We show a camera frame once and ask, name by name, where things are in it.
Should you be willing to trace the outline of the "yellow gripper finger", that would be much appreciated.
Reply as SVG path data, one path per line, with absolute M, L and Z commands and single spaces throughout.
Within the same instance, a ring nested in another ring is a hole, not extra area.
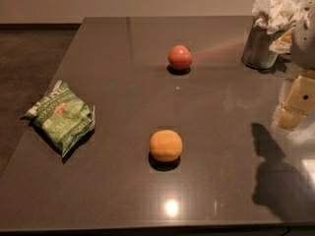
M 315 108 L 315 71 L 285 79 L 276 108 L 276 124 L 293 130 Z

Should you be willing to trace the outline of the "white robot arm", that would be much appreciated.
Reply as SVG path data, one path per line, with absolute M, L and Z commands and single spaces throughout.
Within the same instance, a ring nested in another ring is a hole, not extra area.
M 285 79 L 274 114 L 274 123 L 294 130 L 315 108 L 315 5 L 308 11 L 309 26 L 299 22 L 292 35 L 291 61 L 305 69 L 294 79 Z

